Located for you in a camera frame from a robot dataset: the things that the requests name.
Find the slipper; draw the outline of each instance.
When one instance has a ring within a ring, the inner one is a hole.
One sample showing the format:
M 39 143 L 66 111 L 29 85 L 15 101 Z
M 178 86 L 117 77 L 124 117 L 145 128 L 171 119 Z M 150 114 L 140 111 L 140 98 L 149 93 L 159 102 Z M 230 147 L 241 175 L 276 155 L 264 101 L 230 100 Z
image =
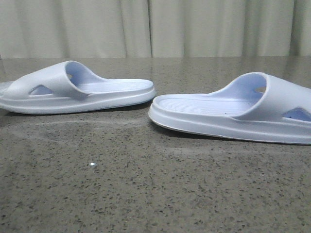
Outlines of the slipper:
M 187 133 L 311 144 L 311 89 L 268 74 L 247 73 L 210 94 L 158 96 L 149 117 L 162 127 Z
M 144 103 L 156 95 L 143 79 L 104 79 L 66 61 L 0 83 L 0 108 L 24 114 L 86 112 Z

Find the granite countertop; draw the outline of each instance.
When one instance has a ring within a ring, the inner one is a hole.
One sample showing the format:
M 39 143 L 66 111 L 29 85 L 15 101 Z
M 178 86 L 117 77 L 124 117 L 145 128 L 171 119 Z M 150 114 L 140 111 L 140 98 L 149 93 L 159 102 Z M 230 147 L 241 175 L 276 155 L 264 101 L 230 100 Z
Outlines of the granite countertop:
M 67 59 L 2 59 L 0 82 Z M 157 94 L 266 72 L 311 88 L 311 57 L 74 59 Z M 153 124 L 150 102 L 79 114 L 0 109 L 0 232 L 311 232 L 311 147 Z

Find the white curtain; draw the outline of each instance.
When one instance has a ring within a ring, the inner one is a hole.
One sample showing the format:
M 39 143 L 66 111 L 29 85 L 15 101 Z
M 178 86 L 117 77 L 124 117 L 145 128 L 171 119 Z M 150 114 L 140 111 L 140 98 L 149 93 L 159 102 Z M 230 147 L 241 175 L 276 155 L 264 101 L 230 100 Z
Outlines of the white curtain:
M 311 0 L 0 0 L 2 58 L 311 55 Z

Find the triangular cutout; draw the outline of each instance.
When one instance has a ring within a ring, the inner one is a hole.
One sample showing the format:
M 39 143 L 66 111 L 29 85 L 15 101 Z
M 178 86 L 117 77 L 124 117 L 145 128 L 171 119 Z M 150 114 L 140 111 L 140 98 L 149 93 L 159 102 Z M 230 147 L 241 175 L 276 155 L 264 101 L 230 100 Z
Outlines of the triangular cutout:
M 46 86 L 39 85 L 30 92 L 30 95 L 47 95 L 52 93 L 53 93 L 52 90 L 50 90 Z
M 311 113 L 307 112 L 307 110 L 303 108 L 295 108 L 292 109 L 285 114 L 283 117 L 295 119 L 295 120 L 303 120 L 303 121 L 311 121 Z

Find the countertop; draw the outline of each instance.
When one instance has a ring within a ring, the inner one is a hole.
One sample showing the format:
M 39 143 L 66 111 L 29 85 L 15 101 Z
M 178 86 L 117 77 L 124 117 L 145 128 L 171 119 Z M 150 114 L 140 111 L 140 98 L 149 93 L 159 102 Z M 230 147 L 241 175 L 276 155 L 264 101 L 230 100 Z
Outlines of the countertop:
M 311 57 L 2 59 L 0 82 L 65 60 L 157 94 L 260 71 L 311 88 Z M 151 102 L 31 116 L 0 109 L 0 232 L 311 232 L 311 146 L 167 130 Z

